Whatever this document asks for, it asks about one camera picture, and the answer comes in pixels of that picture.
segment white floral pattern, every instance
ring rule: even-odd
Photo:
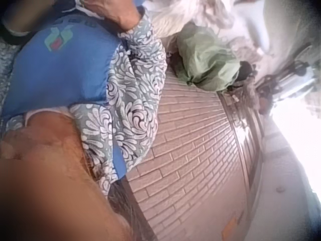
[[[154,35],[147,14],[138,26],[119,37],[120,45],[110,63],[108,105],[77,104],[70,107],[81,133],[83,149],[102,192],[118,179],[113,165],[113,141],[119,145],[127,171],[141,162],[157,132],[157,109],[167,68],[161,41]],[[1,71],[2,76],[8,73]],[[16,117],[7,130],[17,127]]]

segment person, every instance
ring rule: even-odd
[[[23,47],[0,39],[7,196],[40,240],[130,240],[105,197],[152,145],[166,54],[131,0],[83,3],[104,20],[71,11]],[[24,36],[54,1],[17,4],[3,24]]]

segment brick wall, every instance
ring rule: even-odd
[[[159,130],[127,178],[159,240],[188,240],[187,219],[239,168],[236,141],[218,96],[168,73]]]

